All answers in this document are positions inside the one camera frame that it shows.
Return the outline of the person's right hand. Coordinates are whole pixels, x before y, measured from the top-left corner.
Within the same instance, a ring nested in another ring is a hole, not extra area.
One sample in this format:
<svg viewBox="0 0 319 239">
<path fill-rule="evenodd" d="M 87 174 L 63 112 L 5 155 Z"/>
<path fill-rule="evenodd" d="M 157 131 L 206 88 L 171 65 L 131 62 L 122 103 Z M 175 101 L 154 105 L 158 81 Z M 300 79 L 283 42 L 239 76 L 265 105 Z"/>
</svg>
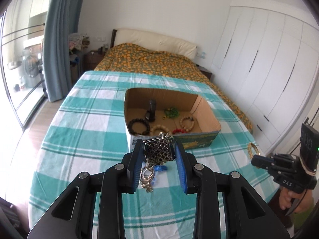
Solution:
<svg viewBox="0 0 319 239">
<path fill-rule="evenodd" d="M 312 190 L 304 191 L 301 194 L 295 193 L 287 188 L 282 188 L 279 197 L 279 206 L 282 210 L 291 208 L 292 200 L 299 199 L 299 205 L 295 209 L 294 213 L 303 213 L 311 209 L 314 204 L 314 199 L 312 196 Z"/>
</svg>

